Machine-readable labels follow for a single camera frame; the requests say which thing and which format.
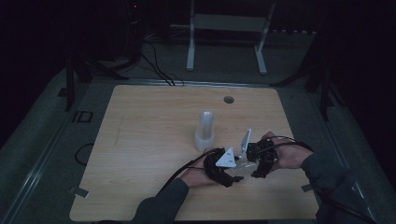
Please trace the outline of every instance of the hole in table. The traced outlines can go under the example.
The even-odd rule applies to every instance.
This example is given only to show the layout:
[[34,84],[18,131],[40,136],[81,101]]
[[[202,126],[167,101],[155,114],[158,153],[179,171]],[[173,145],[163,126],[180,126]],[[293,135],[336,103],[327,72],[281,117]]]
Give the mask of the hole in table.
[[224,102],[226,104],[232,104],[235,101],[235,99],[232,96],[224,96]]

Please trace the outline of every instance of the white object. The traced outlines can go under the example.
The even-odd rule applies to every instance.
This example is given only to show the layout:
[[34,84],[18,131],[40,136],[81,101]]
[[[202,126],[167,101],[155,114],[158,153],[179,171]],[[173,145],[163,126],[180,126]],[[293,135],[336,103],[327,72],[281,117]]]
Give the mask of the white object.
[[211,111],[204,111],[199,117],[199,124],[195,130],[195,148],[203,152],[205,148],[213,147],[215,141],[214,116]]
[[245,155],[247,154],[248,150],[248,142],[250,141],[250,134],[251,134],[251,129],[247,129],[247,134],[245,134],[244,139],[242,139],[241,142],[241,155],[239,156],[240,159],[243,159]]
[[228,148],[228,150],[221,156],[221,158],[216,162],[218,167],[235,167],[235,157],[233,156],[233,147]]
[[261,75],[267,74],[267,69],[262,57],[262,47],[268,34],[268,28],[274,14],[276,3],[273,3],[266,17],[245,17],[245,16],[227,16],[215,14],[195,13],[195,1],[191,0],[190,10],[190,44],[187,56],[187,70],[194,69],[195,54],[195,29],[210,30],[227,30],[227,31],[245,31],[245,32],[261,32],[262,38],[258,45],[254,46],[256,60]]

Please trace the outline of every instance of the person's right hand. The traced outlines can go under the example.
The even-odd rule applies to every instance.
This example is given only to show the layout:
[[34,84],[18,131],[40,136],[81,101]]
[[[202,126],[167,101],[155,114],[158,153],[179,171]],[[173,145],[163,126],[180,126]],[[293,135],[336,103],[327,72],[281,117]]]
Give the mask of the person's right hand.
[[[274,145],[280,143],[291,142],[291,140],[287,138],[277,138],[271,132],[266,133],[262,140],[271,139],[274,142]],[[277,169],[298,169],[301,167],[303,161],[310,156],[313,152],[308,150],[305,147],[297,146],[297,145],[286,145],[282,147],[276,148],[277,160],[274,162],[273,167],[270,172],[273,172]]]

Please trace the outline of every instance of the hand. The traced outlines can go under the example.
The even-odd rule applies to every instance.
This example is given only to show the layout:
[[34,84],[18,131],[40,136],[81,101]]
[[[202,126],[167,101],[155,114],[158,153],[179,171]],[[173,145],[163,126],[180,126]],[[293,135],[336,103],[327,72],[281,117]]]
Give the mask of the hand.
[[[211,148],[205,149],[204,153],[207,152],[208,150],[211,150]],[[183,175],[181,175],[180,178],[189,186],[189,188],[199,188],[201,186],[217,184],[215,181],[213,181],[209,177],[207,177],[207,175],[205,173],[205,170],[204,170],[205,158],[206,157],[203,157],[200,160],[198,160],[196,163],[194,163],[191,166],[194,168],[187,169],[183,173]]]
[[[274,137],[275,135],[271,132],[266,133],[262,139],[267,140],[271,139],[274,142],[274,145],[280,143],[291,142],[291,140],[287,138],[279,139]],[[270,172],[273,172],[277,169],[298,169],[301,167],[303,161],[310,156],[313,152],[308,150],[305,147],[297,146],[297,145],[288,145],[276,148],[277,160],[274,162],[273,167]]]

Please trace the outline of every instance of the person's left hand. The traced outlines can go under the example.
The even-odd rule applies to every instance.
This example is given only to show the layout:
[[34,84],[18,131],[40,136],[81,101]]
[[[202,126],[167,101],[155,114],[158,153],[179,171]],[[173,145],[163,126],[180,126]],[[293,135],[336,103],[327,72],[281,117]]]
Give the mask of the person's left hand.
[[217,184],[215,181],[211,180],[205,173],[204,160],[206,157],[201,158],[196,163],[194,163],[191,167],[188,168],[183,175],[181,175],[181,179],[189,186],[189,188],[199,188],[201,186],[214,185]]

